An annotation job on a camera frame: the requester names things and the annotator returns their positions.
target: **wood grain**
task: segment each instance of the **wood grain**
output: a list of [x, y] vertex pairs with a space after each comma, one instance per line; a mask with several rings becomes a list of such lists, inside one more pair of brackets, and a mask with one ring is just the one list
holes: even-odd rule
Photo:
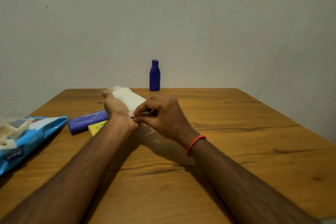
[[[32, 116], [103, 109], [101, 89], [69, 89]], [[148, 98], [148, 89], [133, 89]], [[238, 89], [162, 89], [221, 151], [316, 218], [336, 215], [336, 146]], [[0, 177], [0, 217], [50, 179], [90, 138], [67, 126]], [[230, 223], [225, 205], [184, 150], [142, 126], [116, 156], [85, 223]]]

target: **orange bracelet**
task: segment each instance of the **orange bracelet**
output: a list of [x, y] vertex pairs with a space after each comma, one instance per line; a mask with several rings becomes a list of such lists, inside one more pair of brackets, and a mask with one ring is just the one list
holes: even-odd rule
[[198, 140], [200, 139], [206, 139], [205, 136], [199, 135], [198, 137], [196, 137], [190, 144], [189, 148], [187, 149], [186, 155], [188, 157], [190, 157], [190, 151], [193, 148], [193, 146], [198, 142]]

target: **white container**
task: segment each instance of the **white container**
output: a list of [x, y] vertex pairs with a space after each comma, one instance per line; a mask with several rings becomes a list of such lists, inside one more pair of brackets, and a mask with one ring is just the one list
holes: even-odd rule
[[113, 86], [111, 90], [114, 98], [119, 99], [128, 108], [128, 115], [134, 117], [135, 109], [146, 101], [143, 97], [132, 92], [129, 88], [121, 86]]

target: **left arm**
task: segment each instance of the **left arm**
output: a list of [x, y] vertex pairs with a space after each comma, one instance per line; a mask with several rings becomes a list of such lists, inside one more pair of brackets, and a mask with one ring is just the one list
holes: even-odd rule
[[89, 142], [41, 188], [7, 214], [7, 223], [79, 223], [111, 161], [137, 128], [127, 107], [104, 92], [110, 120]]

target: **gray wall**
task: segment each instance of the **gray wall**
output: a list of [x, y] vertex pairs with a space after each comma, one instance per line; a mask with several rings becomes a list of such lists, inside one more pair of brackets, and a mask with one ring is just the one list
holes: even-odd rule
[[156, 58], [162, 87], [240, 88], [336, 138], [335, 0], [0, 5], [0, 115], [25, 116], [66, 88], [148, 87]]

